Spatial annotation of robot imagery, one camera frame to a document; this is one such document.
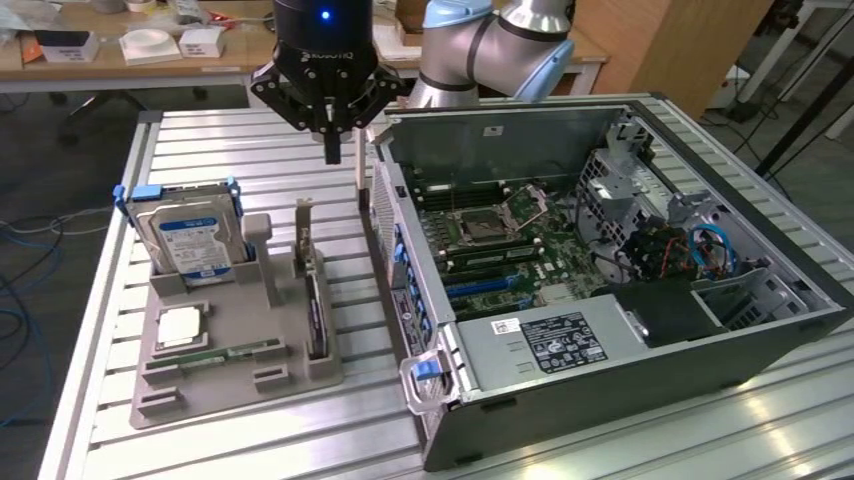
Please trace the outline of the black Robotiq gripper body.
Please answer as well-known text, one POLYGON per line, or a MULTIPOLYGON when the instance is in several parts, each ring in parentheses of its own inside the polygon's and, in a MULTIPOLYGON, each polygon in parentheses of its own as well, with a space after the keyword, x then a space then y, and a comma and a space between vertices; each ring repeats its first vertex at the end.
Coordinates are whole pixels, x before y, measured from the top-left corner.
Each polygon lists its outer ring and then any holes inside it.
POLYGON ((277 1, 274 64, 297 98, 353 102, 378 67, 370 1, 277 1))

